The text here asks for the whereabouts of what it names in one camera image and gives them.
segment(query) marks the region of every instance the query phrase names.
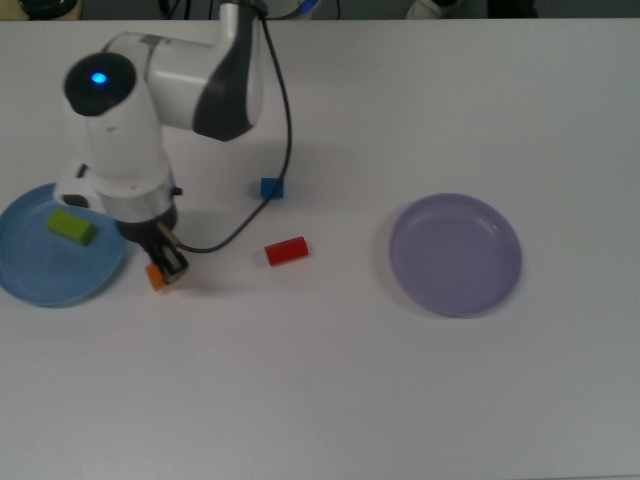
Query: table surface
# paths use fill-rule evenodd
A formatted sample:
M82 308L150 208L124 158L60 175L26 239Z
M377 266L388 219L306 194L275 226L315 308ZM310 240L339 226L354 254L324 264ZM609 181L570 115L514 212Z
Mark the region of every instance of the table surface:
M638 27L274 24L294 117L287 197L161 294L136 249L73 308L0 292L0 476L640 474ZM209 42L218 28L3 25L0 208L74 155L69 65L121 31ZM164 132L184 241L224 237L279 168L284 115L263 65L249 134ZM521 239L521 282L483 317L429 313L390 271L394 219L439 192L490 203ZM269 267L262 247L298 235L311 257Z

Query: green block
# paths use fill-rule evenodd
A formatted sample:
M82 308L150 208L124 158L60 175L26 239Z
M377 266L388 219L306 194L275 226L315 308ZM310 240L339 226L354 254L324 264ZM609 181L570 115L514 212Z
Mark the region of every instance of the green block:
M62 210L55 210L51 214L47 220L47 228L56 235L85 247L91 243L96 234L96 227L91 223Z

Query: purple plate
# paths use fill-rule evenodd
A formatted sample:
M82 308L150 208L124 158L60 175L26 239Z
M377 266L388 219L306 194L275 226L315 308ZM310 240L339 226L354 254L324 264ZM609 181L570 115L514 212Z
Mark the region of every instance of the purple plate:
M511 293L522 271L516 232L496 209L467 195L418 200L396 221L389 259L402 288L444 315L478 315Z

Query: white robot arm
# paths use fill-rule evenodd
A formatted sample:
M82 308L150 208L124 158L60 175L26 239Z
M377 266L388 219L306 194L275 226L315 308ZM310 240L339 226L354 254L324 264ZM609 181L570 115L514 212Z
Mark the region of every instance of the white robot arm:
M251 129L262 106L259 0L223 0L214 45L124 33L76 63L64 109L80 161L59 181L60 203L106 213L171 283L188 264L168 233L177 222L161 125L228 141Z

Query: blue cube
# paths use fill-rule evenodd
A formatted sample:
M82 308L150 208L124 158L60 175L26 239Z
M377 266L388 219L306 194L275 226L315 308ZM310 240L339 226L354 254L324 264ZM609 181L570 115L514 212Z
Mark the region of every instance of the blue cube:
M267 198L277 184L278 184L277 178L263 177L262 182L260 182L260 196L262 198ZM284 182L280 184L280 187L278 187L278 190L276 190L276 193L273 196L273 198L282 198L282 197L284 197Z

